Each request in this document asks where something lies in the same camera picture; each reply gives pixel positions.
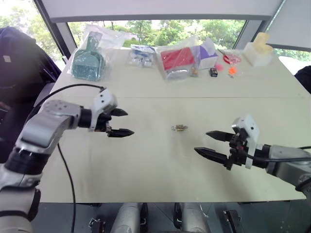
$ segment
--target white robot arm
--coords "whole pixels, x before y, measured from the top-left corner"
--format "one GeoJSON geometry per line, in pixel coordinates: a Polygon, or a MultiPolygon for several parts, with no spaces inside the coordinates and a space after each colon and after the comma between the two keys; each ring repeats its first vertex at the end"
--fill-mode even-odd
{"type": "Polygon", "coordinates": [[[116,107],[116,98],[105,89],[90,109],[51,100],[25,124],[7,162],[0,166],[0,232],[32,232],[29,221],[35,217],[40,201],[40,191],[35,187],[63,131],[81,127],[106,132],[109,137],[134,133],[111,129],[111,116],[127,115],[116,107]]]}
{"type": "Polygon", "coordinates": [[[311,205],[311,154],[301,148],[257,144],[259,129],[250,115],[236,119],[232,124],[235,134],[210,131],[206,134],[216,140],[229,142],[230,156],[209,148],[194,148],[203,157],[223,164],[265,168],[266,172],[295,186],[305,194],[311,205]]]}

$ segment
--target yellow object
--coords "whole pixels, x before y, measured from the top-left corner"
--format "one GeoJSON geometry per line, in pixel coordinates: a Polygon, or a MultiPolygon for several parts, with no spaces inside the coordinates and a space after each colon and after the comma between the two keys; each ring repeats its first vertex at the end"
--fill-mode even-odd
{"type": "Polygon", "coordinates": [[[258,33],[254,42],[253,42],[253,45],[256,46],[256,45],[264,45],[264,44],[267,44],[268,40],[269,40],[269,34],[267,33],[258,33]]]}
{"type": "Polygon", "coordinates": [[[269,40],[269,35],[267,33],[258,33],[254,42],[253,47],[255,50],[262,55],[269,55],[273,48],[270,45],[266,45],[269,40]]]}

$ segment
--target bagged item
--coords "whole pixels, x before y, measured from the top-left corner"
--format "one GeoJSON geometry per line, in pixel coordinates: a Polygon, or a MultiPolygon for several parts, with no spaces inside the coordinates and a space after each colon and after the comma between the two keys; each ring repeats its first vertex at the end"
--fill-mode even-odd
{"type": "Polygon", "coordinates": [[[139,67],[152,67],[155,59],[155,48],[147,45],[131,45],[128,64],[139,67]]]}
{"type": "Polygon", "coordinates": [[[215,66],[218,55],[216,53],[214,42],[207,37],[205,42],[198,46],[200,50],[199,69],[208,69],[215,66]]]}
{"type": "Polygon", "coordinates": [[[199,40],[189,37],[177,45],[156,48],[157,60],[165,80],[181,80],[198,76],[200,63],[199,40]]]}
{"type": "Polygon", "coordinates": [[[86,25],[82,43],[73,55],[71,74],[90,81],[108,77],[124,41],[123,32],[86,25]]]}

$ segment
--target green foliage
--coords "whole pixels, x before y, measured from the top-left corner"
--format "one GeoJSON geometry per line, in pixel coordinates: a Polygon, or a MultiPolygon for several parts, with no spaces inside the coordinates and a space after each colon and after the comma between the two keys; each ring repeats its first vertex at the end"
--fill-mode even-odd
{"type": "Polygon", "coordinates": [[[11,10],[12,13],[10,15],[0,16],[0,28],[11,26],[20,31],[24,31],[28,26],[28,11],[18,6],[13,6],[11,10]]]}
{"type": "Polygon", "coordinates": [[[161,29],[155,37],[154,44],[157,46],[174,45],[190,34],[184,29],[186,22],[183,20],[161,20],[161,29]]]}
{"type": "Polygon", "coordinates": [[[278,56],[292,57],[299,61],[311,61],[311,52],[283,49],[274,49],[274,52],[278,56]]]}
{"type": "Polygon", "coordinates": [[[148,40],[151,24],[151,20],[130,20],[127,22],[129,31],[137,35],[140,44],[144,44],[148,40]]]}
{"type": "Polygon", "coordinates": [[[35,15],[30,21],[27,34],[36,39],[36,43],[49,55],[51,58],[61,61],[60,54],[55,41],[53,40],[50,31],[47,29],[40,15],[35,15]]]}
{"type": "Polygon", "coordinates": [[[68,26],[71,30],[74,41],[76,42],[77,46],[80,46],[83,32],[86,27],[86,23],[85,22],[69,22],[68,26]]]}
{"type": "Polygon", "coordinates": [[[138,43],[139,42],[135,38],[132,38],[130,40],[125,40],[123,47],[130,48],[132,44],[137,45],[138,43]]]}
{"type": "Polygon", "coordinates": [[[55,41],[47,29],[39,13],[31,15],[28,10],[19,6],[11,8],[11,14],[0,16],[0,28],[11,26],[36,39],[36,43],[55,61],[61,61],[62,56],[55,41]]]}
{"type": "Polygon", "coordinates": [[[230,49],[234,46],[244,23],[244,20],[201,20],[200,24],[207,35],[199,36],[201,36],[200,39],[203,41],[206,39],[206,36],[209,36],[216,45],[230,49]]]}
{"type": "Polygon", "coordinates": [[[114,25],[115,31],[126,32],[129,33],[130,29],[120,25],[114,25]]]}

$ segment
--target green dustpan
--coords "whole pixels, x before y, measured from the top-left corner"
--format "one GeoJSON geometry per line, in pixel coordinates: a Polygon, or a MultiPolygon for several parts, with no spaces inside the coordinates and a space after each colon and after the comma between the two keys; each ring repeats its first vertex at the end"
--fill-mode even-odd
{"type": "Polygon", "coordinates": [[[71,73],[75,78],[99,81],[104,68],[104,59],[97,52],[98,40],[89,36],[85,50],[78,50],[72,61],[71,73]]]}

